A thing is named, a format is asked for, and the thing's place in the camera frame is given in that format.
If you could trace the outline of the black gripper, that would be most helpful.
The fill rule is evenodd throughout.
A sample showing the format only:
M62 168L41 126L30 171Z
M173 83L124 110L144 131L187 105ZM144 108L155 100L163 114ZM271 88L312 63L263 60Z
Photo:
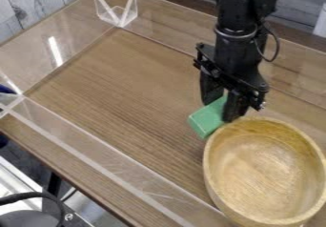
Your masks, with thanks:
M208 105L228 92L223 108L223 121L231 123L249 108L263 107L268 85L257 70L263 59L267 34L235 36L216 35L215 45L196 44L193 66L200 70L201 102Z

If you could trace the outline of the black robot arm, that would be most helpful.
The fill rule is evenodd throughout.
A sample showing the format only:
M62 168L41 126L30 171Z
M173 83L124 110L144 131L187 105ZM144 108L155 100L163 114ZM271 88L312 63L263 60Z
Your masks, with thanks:
M257 65L276 59L264 55L267 38L275 35L265 17L276 10L276 1L216 0L215 43L196 45L201 102L225 99L221 120L227 123L264 106L268 84Z

